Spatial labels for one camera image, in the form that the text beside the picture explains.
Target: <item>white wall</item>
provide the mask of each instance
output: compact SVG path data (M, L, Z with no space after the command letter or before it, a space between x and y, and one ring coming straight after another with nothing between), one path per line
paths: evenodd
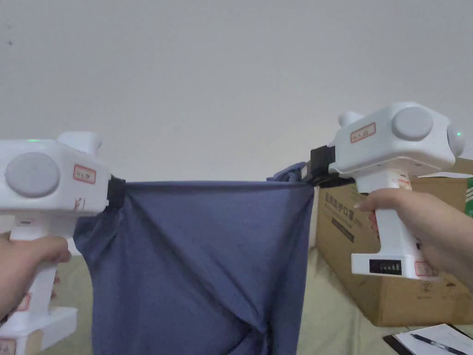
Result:
M94 130L127 180L264 179L397 100L473 137L469 0L0 0L0 139Z

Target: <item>cardboard box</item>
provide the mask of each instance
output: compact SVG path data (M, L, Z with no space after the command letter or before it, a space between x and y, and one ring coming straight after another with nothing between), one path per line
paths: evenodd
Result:
M473 175L473 161L458 159L451 172ZM431 193L459 211L473 213L473 201L465 208L473 179L423 177L413 178L411 184L414 191ZM368 213L353 208L363 198L355 185L319 191L316 246L365 316L376 326L473 323L472 295L451 275L429 282L351 273L352 253L380 249Z

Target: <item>beige bedsheet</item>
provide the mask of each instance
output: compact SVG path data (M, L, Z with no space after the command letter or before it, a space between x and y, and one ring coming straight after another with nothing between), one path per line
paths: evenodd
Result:
M59 275L62 282L56 287L58 298L53 303L79 308L78 330L43 354L90 355L92 287L84 259L74 257L70 263L60 265ZM473 335L473 326L459 328ZM323 258L318 257L317 250L310 251L298 355L395 355L382 337L405 330L408 328L374 327L353 304Z

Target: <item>gray circular button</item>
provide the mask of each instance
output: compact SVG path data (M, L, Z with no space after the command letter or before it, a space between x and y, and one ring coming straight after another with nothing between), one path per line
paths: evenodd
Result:
M453 155L459 157L465 149L465 135L454 124L447 127L448 145Z
M5 180L17 194L38 198L52 194L59 185L60 172L47 154L24 153L15 157L5 170Z
M393 118L393 133L406 141L421 141L432 131L434 120L420 107L405 108Z

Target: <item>robotic gripper device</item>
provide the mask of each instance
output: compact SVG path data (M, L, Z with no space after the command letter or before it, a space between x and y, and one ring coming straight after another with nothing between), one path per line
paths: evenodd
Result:
M0 214L15 216L11 240L58 235L71 247L79 217L123 205L124 180L96 157L100 145L89 132L0 141ZM22 302L2 321L2 354L32 355L76 330L76 309L49 307L55 273L56 265L40 265Z
M321 188L356 182L359 193L381 188L411 189L409 176L450 169L465 138L450 120L414 102L401 102L362 116L339 117L340 129L328 146L311 151L302 180ZM432 279L419 242L394 210L377 210L381 250L352 254L354 274Z

